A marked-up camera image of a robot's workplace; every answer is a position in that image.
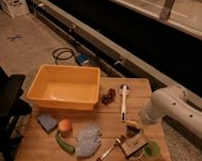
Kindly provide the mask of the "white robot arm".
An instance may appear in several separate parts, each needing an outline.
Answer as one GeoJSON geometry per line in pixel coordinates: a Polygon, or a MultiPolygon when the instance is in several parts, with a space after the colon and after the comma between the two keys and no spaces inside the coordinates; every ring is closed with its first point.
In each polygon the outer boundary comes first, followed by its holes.
{"type": "Polygon", "coordinates": [[[202,139],[202,112],[186,102],[187,91],[180,85],[155,90],[140,111],[143,126],[154,125],[169,116],[202,139]]]}

